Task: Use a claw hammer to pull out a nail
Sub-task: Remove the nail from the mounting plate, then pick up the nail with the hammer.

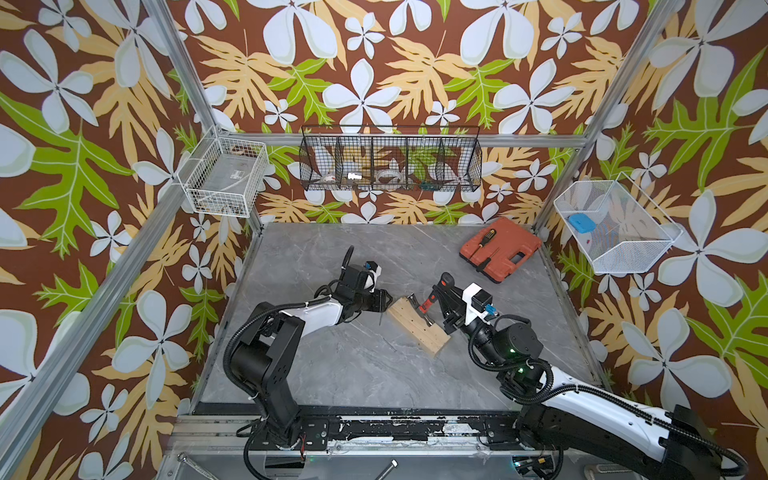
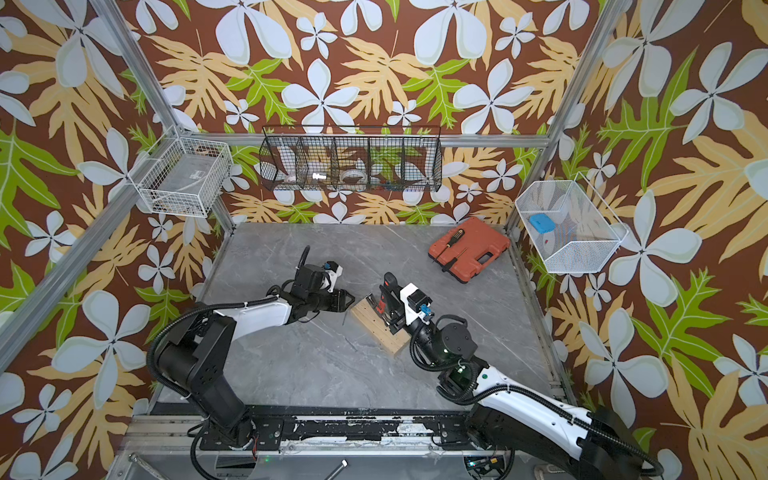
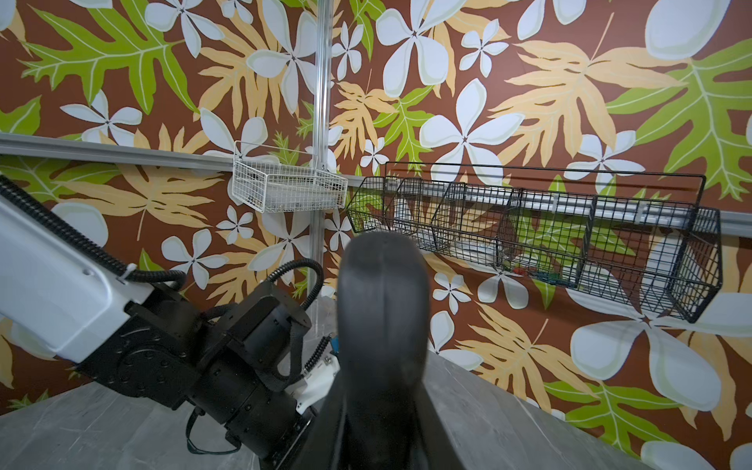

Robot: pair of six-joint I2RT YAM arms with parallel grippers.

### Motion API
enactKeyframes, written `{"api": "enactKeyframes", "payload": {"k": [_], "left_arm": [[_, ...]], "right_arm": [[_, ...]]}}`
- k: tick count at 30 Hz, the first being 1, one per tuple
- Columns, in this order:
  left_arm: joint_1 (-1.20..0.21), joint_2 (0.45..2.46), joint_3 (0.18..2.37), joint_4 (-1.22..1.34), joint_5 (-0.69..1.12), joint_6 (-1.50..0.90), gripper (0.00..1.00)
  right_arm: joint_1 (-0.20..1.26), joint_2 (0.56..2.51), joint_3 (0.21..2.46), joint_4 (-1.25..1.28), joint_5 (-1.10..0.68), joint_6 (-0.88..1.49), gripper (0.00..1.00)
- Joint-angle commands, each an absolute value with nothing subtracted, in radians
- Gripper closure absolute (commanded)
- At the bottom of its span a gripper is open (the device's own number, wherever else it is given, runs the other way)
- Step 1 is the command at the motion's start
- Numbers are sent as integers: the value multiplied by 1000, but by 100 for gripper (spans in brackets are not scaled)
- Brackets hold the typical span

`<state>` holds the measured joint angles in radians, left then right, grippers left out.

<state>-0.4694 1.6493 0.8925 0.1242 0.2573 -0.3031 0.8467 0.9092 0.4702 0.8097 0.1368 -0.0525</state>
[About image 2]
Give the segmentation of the wooden block with nails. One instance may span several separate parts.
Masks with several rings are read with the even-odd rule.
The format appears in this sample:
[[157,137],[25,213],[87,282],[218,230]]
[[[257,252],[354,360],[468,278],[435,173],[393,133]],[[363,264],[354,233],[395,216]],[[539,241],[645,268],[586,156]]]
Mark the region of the wooden block with nails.
[[410,336],[405,330],[392,333],[389,326],[375,310],[376,305],[375,296],[369,294],[351,308],[351,313],[385,351],[395,356],[407,346]]

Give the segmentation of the red black claw hammer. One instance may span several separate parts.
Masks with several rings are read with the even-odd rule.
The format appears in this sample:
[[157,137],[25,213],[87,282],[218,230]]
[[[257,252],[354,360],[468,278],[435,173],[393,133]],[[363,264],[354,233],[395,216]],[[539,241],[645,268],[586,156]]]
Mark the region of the red black claw hammer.
[[374,295],[373,293],[371,293],[366,297],[366,301],[370,306],[370,308],[383,321],[391,320],[392,316],[391,316],[390,308],[388,305],[388,301],[382,293],[379,293],[378,295]]

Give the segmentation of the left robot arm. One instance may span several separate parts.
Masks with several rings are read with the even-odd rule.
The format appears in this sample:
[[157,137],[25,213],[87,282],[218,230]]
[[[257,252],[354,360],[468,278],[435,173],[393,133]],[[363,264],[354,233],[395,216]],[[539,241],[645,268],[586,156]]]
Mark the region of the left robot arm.
[[305,247],[294,277],[271,286],[263,298],[201,303],[164,327],[147,352],[154,379],[193,405],[205,427],[229,447],[244,448],[255,440],[250,410],[224,376],[233,341],[321,312],[342,313],[355,301],[337,287],[343,267],[335,261],[308,264],[309,252]]

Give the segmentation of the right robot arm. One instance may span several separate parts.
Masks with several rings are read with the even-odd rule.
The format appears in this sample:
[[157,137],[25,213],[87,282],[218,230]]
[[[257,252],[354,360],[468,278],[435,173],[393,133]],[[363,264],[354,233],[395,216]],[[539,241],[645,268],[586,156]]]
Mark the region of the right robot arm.
[[550,398],[512,380],[476,354],[466,319],[436,318],[432,300],[415,284],[386,273],[375,308],[394,332],[410,337],[414,364],[437,374],[437,392],[467,406],[465,426],[482,448],[522,451],[575,479],[641,479],[664,472],[612,410],[596,411]]

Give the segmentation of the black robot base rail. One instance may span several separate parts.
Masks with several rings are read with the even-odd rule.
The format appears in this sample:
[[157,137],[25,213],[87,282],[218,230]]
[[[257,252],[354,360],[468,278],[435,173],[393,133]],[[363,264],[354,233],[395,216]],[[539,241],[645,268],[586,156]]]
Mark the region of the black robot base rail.
[[132,420],[123,444],[176,450],[199,440],[208,453],[256,455],[458,456],[508,453],[469,426],[467,410],[392,410],[252,405],[227,433],[186,404],[163,404],[158,415]]

